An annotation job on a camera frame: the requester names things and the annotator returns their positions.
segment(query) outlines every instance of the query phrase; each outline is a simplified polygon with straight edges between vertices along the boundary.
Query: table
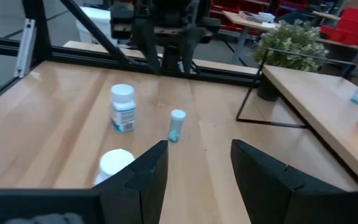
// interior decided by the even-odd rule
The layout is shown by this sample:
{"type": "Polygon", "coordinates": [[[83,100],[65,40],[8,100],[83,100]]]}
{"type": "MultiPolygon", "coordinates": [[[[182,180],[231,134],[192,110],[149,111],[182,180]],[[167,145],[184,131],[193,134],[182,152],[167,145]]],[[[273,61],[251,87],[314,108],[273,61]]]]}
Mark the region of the table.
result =
{"type": "Polygon", "coordinates": [[[240,54],[244,50],[244,47],[245,47],[244,44],[246,43],[246,40],[247,40],[249,28],[261,30],[261,31],[269,31],[272,29],[272,28],[262,26],[262,24],[259,22],[254,22],[254,21],[249,21],[247,19],[243,19],[240,16],[238,16],[238,14],[233,13],[233,12],[223,11],[223,14],[232,23],[244,26],[243,30],[241,31],[241,35],[239,37],[238,43],[237,43],[236,51],[234,52],[234,55],[232,58],[232,63],[235,63],[236,61],[239,60],[240,54]]]}
{"type": "MultiPolygon", "coordinates": [[[[257,29],[260,31],[269,31],[271,29],[275,29],[275,28],[268,28],[268,27],[264,27],[262,26],[261,23],[259,22],[254,22],[254,21],[248,21],[246,19],[241,18],[240,16],[238,16],[238,14],[233,13],[233,12],[226,12],[223,11],[223,14],[234,24],[238,24],[238,25],[242,25],[244,26],[243,30],[241,31],[241,35],[239,37],[238,43],[237,43],[237,47],[236,47],[236,51],[234,52],[233,58],[232,58],[232,63],[235,63],[236,61],[239,60],[240,58],[240,54],[241,52],[244,51],[244,44],[246,43],[246,39],[247,39],[247,35],[248,35],[248,30],[249,28],[251,29],[257,29]]],[[[340,42],[336,42],[336,41],[332,41],[332,40],[326,40],[326,39],[318,39],[319,42],[323,42],[325,44],[335,44],[335,45],[340,45],[340,46],[344,46],[344,47],[350,47],[353,49],[358,50],[358,46],[357,45],[346,45],[346,44],[342,44],[340,42]]]]}
{"type": "Polygon", "coordinates": [[[341,18],[338,17],[338,16],[335,16],[335,15],[332,15],[332,14],[328,14],[328,13],[325,13],[325,12],[313,11],[313,15],[316,15],[316,16],[319,16],[319,17],[322,17],[322,18],[325,18],[325,19],[332,19],[332,20],[334,20],[334,21],[338,21],[338,20],[341,19],[341,18]]]}
{"type": "Polygon", "coordinates": [[[265,65],[264,75],[358,175],[358,89],[329,75],[265,65]]]}
{"type": "MultiPolygon", "coordinates": [[[[43,62],[0,96],[0,188],[91,187],[102,154],[123,148],[139,157],[166,139],[170,112],[181,108],[187,117],[181,139],[169,144],[160,223],[249,223],[232,171],[232,139],[342,189],[358,189],[308,130],[236,122],[243,92],[241,86],[43,62]],[[109,89],[117,83],[135,88],[131,133],[118,134],[109,122],[109,89]]],[[[245,111],[281,120],[289,110],[255,98],[245,111]]]]}

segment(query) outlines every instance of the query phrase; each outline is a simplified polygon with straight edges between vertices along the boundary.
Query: small vial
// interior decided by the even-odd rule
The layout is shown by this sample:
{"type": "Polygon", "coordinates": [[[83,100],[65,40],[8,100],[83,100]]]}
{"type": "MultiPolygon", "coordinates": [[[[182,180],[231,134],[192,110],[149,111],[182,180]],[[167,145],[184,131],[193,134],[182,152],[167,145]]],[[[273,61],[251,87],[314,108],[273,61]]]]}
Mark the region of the small vial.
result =
{"type": "Polygon", "coordinates": [[[181,127],[186,118],[186,113],[183,110],[173,110],[171,112],[171,122],[168,131],[168,140],[171,142],[179,141],[181,127]]]}
{"type": "Polygon", "coordinates": [[[102,158],[100,158],[99,172],[96,176],[94,184],[98,185],[101,182],[107,180],[128,166],[134,160],[134,155],[123,149],[115,149],[106,152],[102,158]]]}

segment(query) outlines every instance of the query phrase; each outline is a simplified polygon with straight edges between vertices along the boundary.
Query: potted plant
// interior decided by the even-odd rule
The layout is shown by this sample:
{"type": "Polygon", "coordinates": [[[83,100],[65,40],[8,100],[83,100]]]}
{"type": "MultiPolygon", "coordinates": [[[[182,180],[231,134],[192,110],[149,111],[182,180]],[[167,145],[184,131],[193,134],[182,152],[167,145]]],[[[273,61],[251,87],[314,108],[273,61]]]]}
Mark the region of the potted plant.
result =
{"type": "MultiPolygon", "coordinates": [[[[302,24],[299,20],[294,25],[284,21],[280,21],[279,24],[278,29],[262,34],[254,52],[254,58],[258,63],[262,63],[266,50],[269,48],[316,57],[326,56],[328,51],[323,44],[317,42],[319,27],[311,27],[308,22],[302,24]]],[[[267,55],[265,64],[316,72],[324,64],[324,61],[271,51],[267,55]]],[[[276,101],[279,97],[278,90],[264,75],[261,76],[257,94],[262,99],[269,101],[276,101]]]]}

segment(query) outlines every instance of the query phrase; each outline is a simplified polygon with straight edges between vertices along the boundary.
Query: white cap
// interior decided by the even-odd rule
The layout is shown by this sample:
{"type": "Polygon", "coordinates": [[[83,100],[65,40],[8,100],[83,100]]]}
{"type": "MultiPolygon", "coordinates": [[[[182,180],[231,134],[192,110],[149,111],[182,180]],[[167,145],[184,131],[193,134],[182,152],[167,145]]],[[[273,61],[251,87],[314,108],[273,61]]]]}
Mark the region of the white cap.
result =
{"type": "Polygon", "coordinates": [[[175,121],[183,121],[186,118],[186,112],[183,110],[173,110],[171,112],[171,119],[174,119],[175,121]]]}
{"type": "Polygon", "coordinates": [[[104,175],[105,179],[107,179],[110,176],[117,174],[134,160],[134,155],[123,149],[108,151],[102,158],[100,158],[99,172],[104,175]]]}
{"type": "Polygon", "coordinates": [[[111,100],[117,103],[127,103],[134,99],[134,87],[118,84],[111,87],[111,100]]]}

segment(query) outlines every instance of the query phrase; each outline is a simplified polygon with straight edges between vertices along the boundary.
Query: plant pot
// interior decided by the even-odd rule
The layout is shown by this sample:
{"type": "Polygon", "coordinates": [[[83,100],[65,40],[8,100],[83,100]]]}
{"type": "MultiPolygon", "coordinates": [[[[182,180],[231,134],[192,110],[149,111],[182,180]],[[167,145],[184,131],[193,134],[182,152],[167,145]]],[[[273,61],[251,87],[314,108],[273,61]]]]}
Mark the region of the plant pot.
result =
{"type": "Polygon", "coordinates": [[[265,75],[260,78],[257,94],[262,99],[272,102],[280,97],[280,92],[265,75]]]}

